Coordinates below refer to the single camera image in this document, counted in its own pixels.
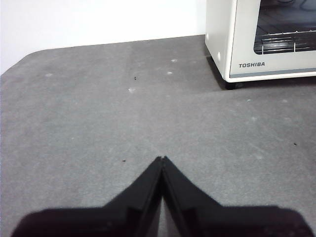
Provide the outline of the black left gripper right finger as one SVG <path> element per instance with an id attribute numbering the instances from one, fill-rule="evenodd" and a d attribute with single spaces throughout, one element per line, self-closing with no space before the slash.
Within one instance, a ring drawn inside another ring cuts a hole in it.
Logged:
<path id="1" fill-rule="evenodd" d="M 311 237 L 303 216 L 278 206 L 223 206 L 162 158 L 163 197 L 185 237 Z"/>

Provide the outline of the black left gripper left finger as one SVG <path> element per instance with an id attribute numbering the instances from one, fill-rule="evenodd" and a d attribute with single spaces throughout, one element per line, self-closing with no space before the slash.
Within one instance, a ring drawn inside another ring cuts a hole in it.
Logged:
<path id="1" fill-rule="evenodd" d="M 14 237 L 144 237 L 156 218 L 161 194 L 162 158 L 101 207 L 57 208 L 21 219 Z"/>

